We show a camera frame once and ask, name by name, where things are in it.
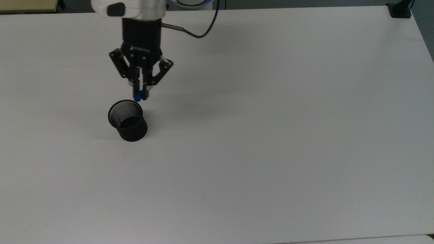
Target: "white robot arm housing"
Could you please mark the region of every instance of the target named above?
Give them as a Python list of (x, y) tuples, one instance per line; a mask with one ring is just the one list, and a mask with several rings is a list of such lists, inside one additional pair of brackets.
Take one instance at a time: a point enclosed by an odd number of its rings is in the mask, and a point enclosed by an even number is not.
[(91, 0), (91, 5), (103, 17), (158, 20), (166, 15), (166, 0)]

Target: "black cylindrical container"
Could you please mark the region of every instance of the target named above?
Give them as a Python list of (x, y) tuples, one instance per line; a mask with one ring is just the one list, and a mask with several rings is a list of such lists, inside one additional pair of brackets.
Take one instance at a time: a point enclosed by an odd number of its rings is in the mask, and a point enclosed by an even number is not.
[(108, 121), (115, 127), (122, 139), (136, 142), (148, 132), (141, 106), (132, 100), (119, 101), (108, 111)]

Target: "blue gripper tip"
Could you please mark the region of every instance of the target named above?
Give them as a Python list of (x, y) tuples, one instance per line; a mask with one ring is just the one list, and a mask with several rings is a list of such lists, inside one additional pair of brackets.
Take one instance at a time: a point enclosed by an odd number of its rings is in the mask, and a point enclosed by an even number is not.
[(140, 100), (143, 98), (143, 91), (139, 91), (138, 93), (134, 94), (133, 98), (134, 101), (140, 102)]

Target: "metal mesh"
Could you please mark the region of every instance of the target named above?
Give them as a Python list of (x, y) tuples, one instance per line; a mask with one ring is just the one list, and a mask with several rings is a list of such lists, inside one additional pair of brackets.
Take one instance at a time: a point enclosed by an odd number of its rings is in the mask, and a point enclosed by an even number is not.
[(121, 123), (131, 117), (143, 116), (140, 106), (133, 101), (123, 101), (115, 104), (110, 110), (110, 122), (116, 127), (120, 127)]

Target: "black mounting bracket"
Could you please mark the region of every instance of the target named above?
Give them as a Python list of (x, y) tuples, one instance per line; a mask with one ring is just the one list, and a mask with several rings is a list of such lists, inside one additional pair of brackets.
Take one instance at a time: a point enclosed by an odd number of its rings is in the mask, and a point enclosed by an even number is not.
[(387, 3), (389, 7), (389, 13), (392, 18), (409, 19), (411, 17), (411, 11), (408, 5), (411, 0), (402, 0), (399, 3)]

